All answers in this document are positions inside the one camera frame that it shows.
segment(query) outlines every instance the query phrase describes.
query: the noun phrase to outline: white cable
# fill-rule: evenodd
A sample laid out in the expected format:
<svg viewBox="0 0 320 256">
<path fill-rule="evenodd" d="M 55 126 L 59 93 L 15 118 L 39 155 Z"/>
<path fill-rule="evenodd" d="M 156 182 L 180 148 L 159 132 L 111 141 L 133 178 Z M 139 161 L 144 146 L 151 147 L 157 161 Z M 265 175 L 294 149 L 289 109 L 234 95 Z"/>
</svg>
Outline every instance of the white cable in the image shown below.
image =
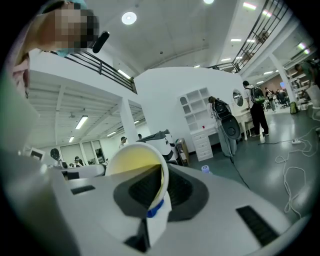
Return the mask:
<svg viewBox="0 0 320 256">
<path fill-rule="evenodd" d="M 283 178 L 284 178 L 284 187 L 285 187 L 285 190 L 287 192 L 287 194 L 289 195 L 289 200 L 288 202 L 286 203 L 285 207 L 284 207 L 284 212 L 287 214 L 290 210 L 292 210 L 294 213 L 296 213 L 299 218 L 301 219 L 301 214 L 300 212 L 298 212 L 294 207 L 293 207 L 293 201 L 294 199 L 296 199 L 299 195 L 300 195 L 300 192 L 298 192 L 295 196 L 292 195 L 291 193 L 291 190 L 290 190 L 290 186 L 289 186 L 289 183 L 287 182 L 287 174 L 288 174 L 288 171 L 290 169 L 296 169 L 296 170 L 301 170 L 303 171 L 303 176 L 304 176 L 304 185 L 303 187 L 307 184 L 307 177 L 306 177 L 306 171 L 302 168 L 299 168 L 299 167 L 296 167 L 296 166 L 291 166 L 289 168 L 286 169 L 286 165 L 287 165 L 287 161 L 289 160 L 289 157 L 290 157 L 290 153 L 294 153 L 294 152 L 301 152 L 304 156 L 306 157 L 313 157 L 317 151 L 318 151 L 318 136 L 317 136 L 317 139 L 316 139 L 316 149 L 315 149 L 315 152 L 313 152 L 311 155 L 307 155 L 306 153 L 309 153 L 311 152 L 312 150 L 312 144 L 308 141 L 308 140 L 305 140 L 305 139 L 302 139 L 306 136 L 308 136 L 314 129 L 318 128 L 317 127 L 313 127 L 307 134 L 303 135 L 302 137 L 299 137 L 299 138 L 296 138 L 295 140 L 300 140 L 303 144 L 304 144 L 304 148 L 301 150 L 301 149 L 296 149 L 296 150 L 293 150 L 293 151 L 290 151 L 287 155 L 287 158 L 285 159 L 283 156 L 277 156 L 275 158 L 275 162 L 277 164 L 281 164 L 281 163 L 284 163 L 284 166 L 283 166 L 283 169 L 282 169 L 282 173 L 283 173 Z"/>
</svg>

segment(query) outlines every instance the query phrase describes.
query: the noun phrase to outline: floor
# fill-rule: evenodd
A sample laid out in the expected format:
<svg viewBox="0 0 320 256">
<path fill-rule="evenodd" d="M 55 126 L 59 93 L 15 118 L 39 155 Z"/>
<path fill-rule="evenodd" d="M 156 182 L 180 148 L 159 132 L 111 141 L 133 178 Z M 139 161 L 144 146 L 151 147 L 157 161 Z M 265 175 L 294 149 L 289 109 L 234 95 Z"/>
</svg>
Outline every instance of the floor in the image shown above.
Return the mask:
<svg viewBox="0 0 320 256">
<path fill-rule="evenodd" d="M 294 115 L 289 113 L 266 114 L 266 119 L 270 134 L 265 138 L 266 143 L 291 140 L 305 135 L 314 127 L 320 127 L 320 123 L 309 118 L 305 111 Z M 311 152 L 315 152 L 316 146 L 319 145 L 316 132 L 312 131 L 305 138 L 312 144 Z M 275 158 L 277 156 L 287 158 L 289 151 L 302 149 L 304 145 L 292 145 L 288 142 L 260 145 L 259 143 L 259 137 L 249 137 L 248 141 L 240 141 L 234 156 L 234 164 L 253 192 L 283 211 L 289 196 L 284 186 L 284 164 L 275 163 Z M 213 148 L 213 155 L 211 159 L 198 162 L 197 156 L 192 154 L 190 167 L 201 170 L 202 166 L 208 165 L 213 174 L 235 180 L 245 186 L 230 159 L 222 154 L 219 145 Z M 301 170 L 290 169 L 287 175 L 292 195 L 300 193 L 293 201 L 293 207 L 302 216 L 311 212 L 317 199 L 318 188 L 320 188 L 319 165 L 320 150 L 312 157 L 304 156 L 301 152 L 294 152 L 290 154 L 287 162 L 287 167 L 299 167 L 305 170 L 306 186 L 304 186 L 304 174 Z M 286 215 L 292 223 L 299 219 L 292 210 Z"/>
</svg>

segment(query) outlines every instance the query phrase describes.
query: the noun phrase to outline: ceiling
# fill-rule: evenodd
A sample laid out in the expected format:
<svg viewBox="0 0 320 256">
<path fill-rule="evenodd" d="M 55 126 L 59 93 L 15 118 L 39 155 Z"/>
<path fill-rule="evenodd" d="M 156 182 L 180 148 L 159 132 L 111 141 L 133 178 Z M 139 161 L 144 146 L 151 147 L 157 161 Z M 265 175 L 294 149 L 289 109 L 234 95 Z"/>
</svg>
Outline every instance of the ceiling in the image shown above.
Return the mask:
<svg viewBox="0 0 320 256">
<path fill-rule="evenodd" d="M 300 62 L 302 59 L 308 57 L 308 55 L 303 53 L 303 51 L 298 47 L 298 44 L 301 42 L 305 43 L 309 49 L 315 50 L 314 46 L 312 46 L 314 43 L 313 38 L 306 32 L 302 25 L 299 25 L 296 30 L 273 52 L 273 54 L 284 67 L 287 67 L 290 64 L 294 65 L 296 61 Z M 264 75 L 265 72 L 270 71 L 274 71 L 274 73 Z M 266 82 L 277 75 L 275 71 L 275 65 L 271 59 L 267 57 L 251 72 L 247 80 L 251 84 L 256 84 L 259 81 Z"/>
<path fill-rule="evenodd" d="M 86 0 L 110 32 L 103 49 L 112 52 L 134 76 L 157 67 L 208 67 L 223 58 L 234 58 L 257 20 L 265 0 Z M 132 25 L 122 15 L 134 12 Z M 242 42 L 231 42 L 240 38 Z"/>
<path fill-rule="evenodd" d="M 122 127 L 119 97 L 100 89 L 62 77 L 30 72 L 28 101 L 39 113 L 29 146 L 36 148 L 105 138 Z M 130 105 L 134 120 L 143 120 L 141 107 Z M 88 116 L 75 130 L 82 116 Z"/>
</svg>

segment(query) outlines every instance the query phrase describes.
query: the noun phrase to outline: paper cup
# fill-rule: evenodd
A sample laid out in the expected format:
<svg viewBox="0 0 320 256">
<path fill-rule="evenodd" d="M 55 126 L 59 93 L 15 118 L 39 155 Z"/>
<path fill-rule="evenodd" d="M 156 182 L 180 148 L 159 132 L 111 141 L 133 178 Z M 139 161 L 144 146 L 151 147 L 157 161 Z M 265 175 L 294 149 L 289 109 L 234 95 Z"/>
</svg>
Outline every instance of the paper cup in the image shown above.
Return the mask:
<svg viewBox="0 0 320 256">
<path fill-rule="evenodd" d="M 162 166 L 162 178 L 161 187 L 149 207 L 150 210 L 155 208 L 165 197 L 169 183 L 169 171 L 166 160 L 155 147 L 142 142 L 136 142 L 122 147 L 109 161 L 105 175 L 110 176 L 130 172 L 141 167 L 152 165 Z"/>
</svg>

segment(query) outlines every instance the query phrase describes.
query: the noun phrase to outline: white pillar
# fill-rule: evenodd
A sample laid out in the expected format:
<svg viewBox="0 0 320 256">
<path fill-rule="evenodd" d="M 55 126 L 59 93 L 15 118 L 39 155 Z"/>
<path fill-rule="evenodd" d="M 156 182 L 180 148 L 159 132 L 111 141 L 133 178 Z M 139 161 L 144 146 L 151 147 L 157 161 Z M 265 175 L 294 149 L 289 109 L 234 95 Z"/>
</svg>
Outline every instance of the white pillar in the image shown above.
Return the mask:
<svg viewBox="0 0 320 256">
<path fill-rule="evenodd" d="M 285 85 L 286 91 L 288 93 L 290 102 L 297 102 L 297 99 L 295 97 L 295 93 L 293 92 L 293 89 L 291 87 L 291 83 L 287 77 L 287 73 L 286 73 L 284 67 L 282 66 L 280 61 L 276 58 L 276 56 L 274 56 L 273 53 L 271 53 L 269 57 L 272 60 L 273 64 L 275 65 L 276 69 L 279 71 L 279 75 L 281 76 L 282 81 L 284 82 L 284 85 Z"/>
<path fill-rule="evenodd" d="M 85 149 L 84 149 L 84 145 L 82 145 L 82 142 L 80 142 L 79 145 L 80 145 L 80 150 L 81 150 L 81 153 L 82 153 L 82 156 L 83 156 L 83 161 L 88 166 L 89 164 L 88 164 L 86 152 L 85 152 Z"/>
<path fill-rule="evenodd" d="M 97 154 L 96 154 L 96 149 L 95 149 L 94 142 L 91 140 L 90 143 L 91 143 L 91 147 L 92 147 L 92 150 L 93 150 L 95 163 L 98 165 L 99 164 L 99 160 L 98 160 L 98 157 L 97 157 Z"/>
<path fill-rule="evenodd" d="M 121 99 L 119 103 L 119 110 L 120 110 L 122 125 L 125 132 L 124 136 L 127 137 L 130 143 L 134 143 L 137 140 L 139 140 L 139 137 L 136 130 L 136 126 L 134 124 L 134 118 L 132 117 L 132 113 L 130 110 L 129 101 L 127 98 Z"/>
</svg>

